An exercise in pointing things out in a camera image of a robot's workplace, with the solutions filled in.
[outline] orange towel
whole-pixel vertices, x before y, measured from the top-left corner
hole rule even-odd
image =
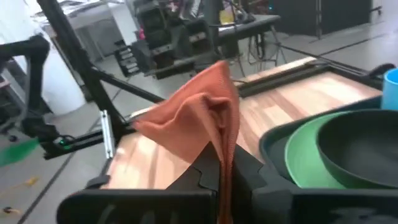
[[[231,223],[232,161],[239,131],[239,97],[228,64],[217,62],[134,122],[144,136],[187,162],[211,141],[221,164],[219,223]]]

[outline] wheel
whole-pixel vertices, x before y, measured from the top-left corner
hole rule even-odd
[[[18,137],[17,137],[17,136],[9,136],[9,137],[8,137],[8,141],[10,141],[10,142],[16,142],[16,141],[18,141]]]

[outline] blue cup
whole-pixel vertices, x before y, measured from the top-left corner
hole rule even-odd
[[[384,75],[381,108],[398,110],[398,69],[392,69]]]

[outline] green plate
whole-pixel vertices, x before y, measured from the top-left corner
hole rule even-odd
[[[345,189],[327,171],[316,140],[320,127],[342,113],[321,116],[299,127],[287,141],[285,163],[293,181],[301,188]]]

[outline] wooden table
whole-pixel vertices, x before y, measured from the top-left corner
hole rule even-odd
[[[312,60],[314,58],[304,58],[250,75],[246,81],[271,76]],[[327,72],[245,98],[240,103],[241,125],[237,144],[263,162],[258,145],[266,131],[380,94],[379,90]],[[165,189],[188,166],[154,141],[139,133],[130,134],[120,142],[108,170],[111,180],[103,189]]]

